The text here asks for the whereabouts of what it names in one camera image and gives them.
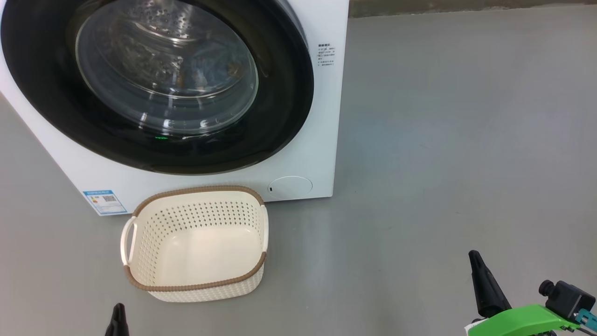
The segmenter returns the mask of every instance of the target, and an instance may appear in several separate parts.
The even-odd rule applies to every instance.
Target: wall
[[[350,16],[480,11],[562,4],[597,4],[597,0],[350,0]]]

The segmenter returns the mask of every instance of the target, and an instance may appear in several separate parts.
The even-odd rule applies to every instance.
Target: glass door window
[[[257,66],[225,23],[178,0],[117,0],[87,18],[76,61],[116,113],[162,135],[216,132],[257,94]]]

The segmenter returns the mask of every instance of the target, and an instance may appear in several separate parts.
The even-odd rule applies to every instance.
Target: basket handle
[[[261,205],[261,211],[263,211],[263,252],[267,252],[267,244],[269,243],[269,215],[265,205]]]
[[[124,229],[122,229],[122,235],[120,236],[120,257],[122,258],[122,264],[128,266],[128,263],[131,262],[132,254],[128,256],[127,253],[127,238],[128,233],[131,231],[131,227],[135,224],[135,219],[137,217],[132,216],[127,223],[124,225]],[[133,243],[131,244],[131,249],[135,245],[135,236],[137,233],[137,225],[135,225],[135,231],[133,232]]]

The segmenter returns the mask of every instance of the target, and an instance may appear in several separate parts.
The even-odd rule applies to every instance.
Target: green robot arm part
[[[578,329],[538,304],[505,310],[469,330],[469,336],[529,336],[554,329]]]

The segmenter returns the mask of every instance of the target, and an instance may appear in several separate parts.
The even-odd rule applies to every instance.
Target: cable
[[[587,329],[579,328],[579,329],[577,329],[577,330],[578,330],[578,331],[581,331],[581,332],[584,332],[584,333],[585,333],[585,334],[587,334],[587,335],[591,335],[591,336],[597,336],[597,334],[594,334],[594,333],[592,333],[592,332],[588,331]]]

